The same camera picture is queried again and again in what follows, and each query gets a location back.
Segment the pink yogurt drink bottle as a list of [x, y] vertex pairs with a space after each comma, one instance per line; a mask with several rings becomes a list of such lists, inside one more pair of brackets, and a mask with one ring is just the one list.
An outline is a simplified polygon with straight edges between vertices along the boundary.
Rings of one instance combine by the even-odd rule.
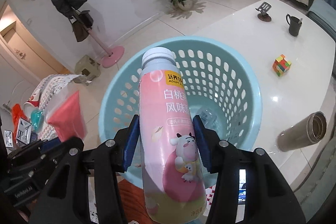
[[205, 185], [183, 79], [167, 48], [143, 54], [139, 127], [149, 217], [157, 223], [197, 219], [206, 205]]

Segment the black mug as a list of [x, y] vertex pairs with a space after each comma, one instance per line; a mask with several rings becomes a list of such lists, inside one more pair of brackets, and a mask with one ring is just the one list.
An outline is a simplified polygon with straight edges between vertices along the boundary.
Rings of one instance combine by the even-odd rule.
[[295, 16], [291, 16], [289, 14], [286, 15], [286, 22], [289, 25], [289, 33], [291, 34], [291, 36], [297, 37], [299, 34], [299, 30], [302, 26], [302, 18], [299, 19]]

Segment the red white paper cup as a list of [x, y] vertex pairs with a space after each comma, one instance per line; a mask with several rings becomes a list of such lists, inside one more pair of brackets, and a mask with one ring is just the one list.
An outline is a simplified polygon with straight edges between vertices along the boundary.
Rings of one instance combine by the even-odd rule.
[[41, 90], [38, 89], [31, 94], [29, 100], [23, 105], [23, 112], [27, 118], [31, 117], [34, 110], [38, 110], [41, 97]]

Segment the red plastic pouch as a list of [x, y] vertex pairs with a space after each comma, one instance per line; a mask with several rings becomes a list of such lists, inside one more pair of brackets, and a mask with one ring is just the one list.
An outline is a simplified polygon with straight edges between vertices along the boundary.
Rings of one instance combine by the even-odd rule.
[[46, 122], [55, 129], [61, 142], [72, 137], [81, 140], [86, 137], [87, 127], [77, 84], [70, 83], [51, 98], [46, 107]]

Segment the green plastic stool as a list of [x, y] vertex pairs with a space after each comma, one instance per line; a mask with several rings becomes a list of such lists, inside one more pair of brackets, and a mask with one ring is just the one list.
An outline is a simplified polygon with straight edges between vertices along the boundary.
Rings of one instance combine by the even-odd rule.
[[85, 55], [76, 63], [75, 73], [77, 75], [84, 75], [87, 80], [92, 81], [101, 75], [100, 64], [88, 55]]

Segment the orange snack wrapper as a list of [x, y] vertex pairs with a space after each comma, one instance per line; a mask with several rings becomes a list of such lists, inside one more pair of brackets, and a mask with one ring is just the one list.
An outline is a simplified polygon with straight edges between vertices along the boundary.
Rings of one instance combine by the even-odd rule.
[[128, 223], [151, 223], [145, 207], [143, 190], [127, 180], [118, 183], [122, 207]]

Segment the grey white milk carton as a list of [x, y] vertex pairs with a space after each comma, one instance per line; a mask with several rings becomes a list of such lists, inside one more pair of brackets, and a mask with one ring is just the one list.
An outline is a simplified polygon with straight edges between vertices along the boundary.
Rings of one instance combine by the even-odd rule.
[[15, 146], [29, 145], [31, 141], [31, 131], [32, 124], [23, 118], [19, 118], [15, 136], [13, 132], [9, 130], [5, 130], [3, 133], [5, 147], [14, 148]]

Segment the orange plastic bag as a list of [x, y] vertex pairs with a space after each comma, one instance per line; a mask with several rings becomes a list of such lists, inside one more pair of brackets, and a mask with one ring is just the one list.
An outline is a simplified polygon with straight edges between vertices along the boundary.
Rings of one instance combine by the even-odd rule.
[[13, 124], [16, 125], [20, 118], [23, 118], [27, 121], [27, 117], [21, 109], [20, 104], [16, 103], [11, 110]]

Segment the striped woven bedspread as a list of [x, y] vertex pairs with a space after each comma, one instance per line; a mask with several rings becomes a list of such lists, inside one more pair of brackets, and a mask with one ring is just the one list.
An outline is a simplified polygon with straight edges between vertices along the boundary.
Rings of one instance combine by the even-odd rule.
[[75, 83], [79, 87], [80, 84], [87, 84], [88, 81], [83, 75], [49, 75], [42, 79], [42, 81], [35, 88], [34, 91], [38, 89], [41, 90], [38, 109], [42, 110], [45, 116], [43, 126], [37, 133], [39, 139], [52, 140], [58, 138], [55, 129], [46, 122], [46, 107], [51, 98], [58, 94], [62, 88], [69, 85], [70, 83]]

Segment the steel thermos flask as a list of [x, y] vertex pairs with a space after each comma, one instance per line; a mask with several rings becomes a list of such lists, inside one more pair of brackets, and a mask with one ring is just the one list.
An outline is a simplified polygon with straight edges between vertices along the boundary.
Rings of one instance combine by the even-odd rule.
[[284, 130], [277, 137], [277, 146], [280, 151], [287, 152], [320, 142], [327, 129], [325, 114], [321, 111], [311, 113], [297, 124]]

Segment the black hanging bag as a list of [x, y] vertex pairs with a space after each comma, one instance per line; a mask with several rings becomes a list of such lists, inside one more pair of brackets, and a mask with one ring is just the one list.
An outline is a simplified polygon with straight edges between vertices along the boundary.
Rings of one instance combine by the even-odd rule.
[[92, 28], [94, 20], [90, 15], [89, 10], [81, 11], [79, 14], [79, 18], [84, 23], [84, 26], [86, 26], [86, 28]]

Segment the colourful puzzle cube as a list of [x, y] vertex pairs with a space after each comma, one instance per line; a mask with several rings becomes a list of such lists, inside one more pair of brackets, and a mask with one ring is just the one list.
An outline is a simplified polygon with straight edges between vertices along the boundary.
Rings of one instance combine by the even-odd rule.
[[286, 58], [285, 55], [280, 55], [275, 58], [272, 69], [278, 77], [285, 74], [291, 67], [291, 62]]

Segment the teal plastic ball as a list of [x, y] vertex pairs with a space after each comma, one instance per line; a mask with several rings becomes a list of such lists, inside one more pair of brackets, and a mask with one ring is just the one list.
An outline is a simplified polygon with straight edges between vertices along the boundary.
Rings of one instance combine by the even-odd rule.
[[43, 126], [44, 114], [42, 110], [35, 109], [31, 112], [30, 120], [32, 124], [32, 132], [38, 133]]

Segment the brown hanging handbag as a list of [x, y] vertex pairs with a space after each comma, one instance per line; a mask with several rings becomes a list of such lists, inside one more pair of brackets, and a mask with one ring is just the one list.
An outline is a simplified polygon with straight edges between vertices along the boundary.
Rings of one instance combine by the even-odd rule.
[[83, 42], [86, 38], [88, 38], [89, 36], [88, 30], [90, 30], [91, 27], [87, 27], [82, 21], [78, 19], [72, 22], [71, 25], [72, 25], [72, 31], [78, 43]]

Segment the phone stand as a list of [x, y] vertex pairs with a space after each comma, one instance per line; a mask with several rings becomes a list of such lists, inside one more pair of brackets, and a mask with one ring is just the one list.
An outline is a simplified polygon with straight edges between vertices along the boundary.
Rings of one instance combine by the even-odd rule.
[[263, 21], [263, 22], [270, 22], [272, 18], [268, 14], [268, 11], [271, 9], [271, 5], [267, 2], [263, 2], [258, 8], [256, 8], [256, 11], [258, 11], [257, 17]]

